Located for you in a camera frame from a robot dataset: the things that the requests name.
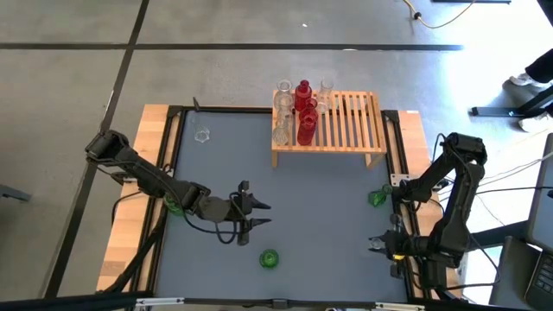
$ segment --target gray tabletop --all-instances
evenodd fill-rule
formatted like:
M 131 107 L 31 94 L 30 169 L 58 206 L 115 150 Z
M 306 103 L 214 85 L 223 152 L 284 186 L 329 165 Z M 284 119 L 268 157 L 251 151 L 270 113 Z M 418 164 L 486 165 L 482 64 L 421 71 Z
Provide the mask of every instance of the gray tabletop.
M 205 143 L 194 140 L 194 115 L 211 132 Z M 251 216 L 272 222 L 237 246 L 170 215 L 156 296 L 405 302 L 404 281 L 390 277 L 390 262 L 366 250 L 369 237 L 391 227 L 389 201 L 380 208 L 367 204 L 368 192 L 388 182 L 385 162 L 367 170 L 362 155 L 281 153 L 272 168 L 270 131 L 268 114 L 188 113 L 175 177 L 222 198 L 248 180 L 251 192 L 272 206 Z M 259 264 L 265 249 L 280 255 L 274 270 Z

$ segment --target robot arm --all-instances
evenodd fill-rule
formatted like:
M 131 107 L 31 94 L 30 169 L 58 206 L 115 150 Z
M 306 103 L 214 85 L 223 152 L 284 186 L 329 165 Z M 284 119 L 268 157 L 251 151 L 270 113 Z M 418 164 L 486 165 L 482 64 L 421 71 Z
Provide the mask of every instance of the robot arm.
M 214 223 L 239 223 L 239 245 L 248 244 L 248 232 L 254 226 L 270 221 L 246 218 L 253 208 L 270 209 L 270 206 L 246 192 L 248 181 L 242 181 L 238 191 L 231 193 L 229 200 L 209 196 L 211 191 L 207 187 L 194 182 L 178 181 L 144 160 L 129 146 L 127 137 L 115 130 L 97 134 L 86 147 L 86 159 L 96 165 L 121 168 L 127 176 L 137 179 L 142 192 L 155 198 L 164 198 L 166 202 L 181 208 L 184 213 L 192 213 Z
M 446 288 L 445 269 L 458 268 L 469 246 L 467 220 L 476 189 L 484 176 L 486 147 L 480 138 L 452 133 L 442 143 L 443 153 L 420 178 L 401 181 L 392 196 L 403 201 L 427 202 L 432 187 L 451 170 L 457 176 L 443 218 L 428 237 L 409 236 L 398 227 L 381 237 L 371 238 L 371 251 L 423 260 L 421 285 L 426 289 Z

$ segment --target wooden rack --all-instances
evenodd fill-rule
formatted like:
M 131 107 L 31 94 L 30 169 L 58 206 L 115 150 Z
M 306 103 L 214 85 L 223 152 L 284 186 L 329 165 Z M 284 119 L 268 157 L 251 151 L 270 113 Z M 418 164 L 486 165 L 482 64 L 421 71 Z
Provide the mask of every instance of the wooden rack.
M 378 108 L 378 97 L 372 92 L 333 91 L 332 105 L 319 114 L 317 129 L 310 146 L 297 143 L 299 113 L 289 127 L 286 145 L 271 144 L 272 166 L 278 165 L 279 152 L 354 153 L 365 154 L 368 168 L 372 168 L 386 153 L 384 127 Z M 277 124 L 278 111 L 273 107 L 272 129 Z

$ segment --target wooden board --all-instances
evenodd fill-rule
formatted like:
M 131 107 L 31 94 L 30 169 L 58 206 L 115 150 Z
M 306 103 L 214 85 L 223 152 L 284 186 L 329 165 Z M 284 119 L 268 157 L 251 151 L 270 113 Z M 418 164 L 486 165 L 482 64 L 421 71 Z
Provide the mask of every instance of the wooden board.
M 421 175 L 430 166 L 428 146 L 426 138 L 424 137 L 421 115 L 418 111 L 399 111 L 398 114 L 409 173 L 413 175 Z M 393 137 L 394 132 L 390 122 L 387 122 L 387 127 L 390 137 Z M 397 146 L 395 146 L 395 144 L 391 145 L 390 149 L 390 152 L 393 155 L 397 154 Z M 394 167 L 398 168 L 399 160 L 395 156 L 393 156 L 392 159 Z M 433 194 L 432 199 L 439 200 L 437 194 Z M 404 219 L 407 220 L 405 217 L 408 215 L 408 212 L 405 206 L 402 207 L 402 212 L 404 214 Z M 418 210 L 416 216 L 421 235 L 429 235 L 432 228 L 434 228 L 435 223 L 442 218 L 442 209 L 436 203 L 429 201 L 428 203 L 421 204 L 421 208 Z M 408 231 L 412 232 L 409 226 L 409 221 L 405 221 L 405 224 Z M 447 276 L 448 286 L 459 285 L 459 278 L 455 273 L 455 270 L 448 269 Z M 452 290 L 452 293 L 457 297 L 461 297 L 460 289 Z M 417 288 L 415 288 L 415 294 L 417 297 L 423 296 L 422 291 Z
M 167 113 L 168 105 L 145 105 L 140 124 L 138 125 L 137 137 L 133 148 L 141 157 L 153 164 L 156 164 L 159 155 Z M 174 129 L 172 127 L 171 130 L 165 157 L 166 163 L 169 162 L 173 152 L 176 126 L 174 126 Z M 125 184 L 123 185 L 121 196 L 135 193 L 136 191 L 138 191 L 136 183 Z M 137 253 L 147 205 L 148 196 L 145 194 L 132 196 L 119 203 L 115 214 L 115 221 L 111 228 L 110 239 L 105 250 L 104 262 L 96 286 L 97 290 L 105 289 L 112 285 Z M 161 203 L 156 202 L 152 224 L 156 222 L 160 208 Z M 149 261 L 150 256 L 144 260 L 143 276 L 147 276 L 149 273 Z M 146 278 L 141 277 L 139 289 L 145 289 Z

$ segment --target person's foot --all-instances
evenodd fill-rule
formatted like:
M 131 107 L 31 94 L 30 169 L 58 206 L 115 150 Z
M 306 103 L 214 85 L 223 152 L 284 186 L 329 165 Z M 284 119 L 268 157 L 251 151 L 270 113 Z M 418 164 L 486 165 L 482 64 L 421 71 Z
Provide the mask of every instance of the person's foot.
M 535 87 L 541 87 L 541 88 L 545 88 L 545 87 L 550 87 L 551 86 L 551 82 L 550 83 L 541 83 L 541 82 L 537 82 L 535 81 L 534 79 L 532 79 L 528 73 L 521 73 L 519 74 L 518 76 L 511 76 L 509 78 L 509 80 L 515 85 L 515 86 L 527 86 L 527 85 L 531 85 L 531 86 L 535 86 Z
M 528 133 L 538 133 L 542 130 L 553 129 L 553 117 L 544 112 L 536 117 L 528 117 L 518 121 L 520 128 Z

